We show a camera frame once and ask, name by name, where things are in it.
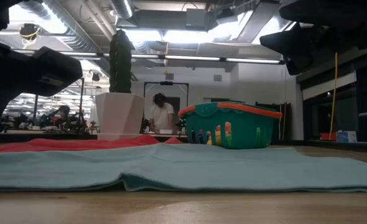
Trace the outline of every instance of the teal towel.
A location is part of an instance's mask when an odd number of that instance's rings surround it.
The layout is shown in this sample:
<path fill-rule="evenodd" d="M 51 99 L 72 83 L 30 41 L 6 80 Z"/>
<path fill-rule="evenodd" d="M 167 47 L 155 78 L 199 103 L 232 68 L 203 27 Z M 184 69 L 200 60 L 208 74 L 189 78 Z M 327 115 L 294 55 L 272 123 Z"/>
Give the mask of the teal towel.
<path fill-rule="evenodd" d="M 199 144 L 0 154 L 0 190 L 242 190 L 367 192 L 367 163 L 293 148 Z"/>

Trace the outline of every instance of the red towel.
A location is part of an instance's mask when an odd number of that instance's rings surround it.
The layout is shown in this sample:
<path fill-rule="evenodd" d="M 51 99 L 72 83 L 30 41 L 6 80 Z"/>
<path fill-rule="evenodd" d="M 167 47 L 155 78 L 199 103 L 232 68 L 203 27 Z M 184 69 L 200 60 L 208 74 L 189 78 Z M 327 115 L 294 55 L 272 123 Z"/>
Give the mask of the red towel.
<path fill-rule="evenodd" d="M 12 143 L 0 146 L 0 152 L 84 151 L 146 146 L 157 143 L 160 142 L 155 137 L 150 135 L 142 135 L 132 139 L 119 139 L 115 141 L 58 141 L 49 139 L 35 139 L 25 143 Z M 177 138 L 170 138 L 165 143 L 181 144 L 182 142 L 180 142 Z"/>

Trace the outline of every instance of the desk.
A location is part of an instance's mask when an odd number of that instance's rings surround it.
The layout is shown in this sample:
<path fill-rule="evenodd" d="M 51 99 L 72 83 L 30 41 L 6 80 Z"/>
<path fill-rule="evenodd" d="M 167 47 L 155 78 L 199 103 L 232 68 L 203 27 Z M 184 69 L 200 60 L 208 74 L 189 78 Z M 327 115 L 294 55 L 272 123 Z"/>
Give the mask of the desk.
<path fill-rule="evenodd" d="M 367 152 L 295 148 L 367 162 Z M 367 193 L 0 193 L 0 223 L 367 223 Z"/>

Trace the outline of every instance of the white planter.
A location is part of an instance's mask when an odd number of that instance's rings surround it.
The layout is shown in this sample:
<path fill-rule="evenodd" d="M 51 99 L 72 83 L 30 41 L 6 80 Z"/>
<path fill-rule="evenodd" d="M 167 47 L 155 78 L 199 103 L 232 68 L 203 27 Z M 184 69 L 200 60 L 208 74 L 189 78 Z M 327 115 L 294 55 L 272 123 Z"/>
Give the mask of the white planter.
<path fill-rule="evenodd" d="M 96 96 L 99 140 L 133 138 L 139 135 L 145 98 L 130 93 L 102 93 Z"/>

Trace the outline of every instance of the black hair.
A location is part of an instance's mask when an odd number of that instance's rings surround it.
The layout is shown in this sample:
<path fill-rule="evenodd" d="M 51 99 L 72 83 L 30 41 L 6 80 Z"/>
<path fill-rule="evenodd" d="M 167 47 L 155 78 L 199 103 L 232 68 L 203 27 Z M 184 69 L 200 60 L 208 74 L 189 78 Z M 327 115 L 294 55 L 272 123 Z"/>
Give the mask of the black hair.
<path fill-rule="evenodd" d="M 159 102 L 162 102 L 162 101 L 165 101 L 165 99 L 167 99 L 163 93 L 158 93 L 156 95 L 153 96 L 153 102 L 155 104 L 159 103 Z"/>

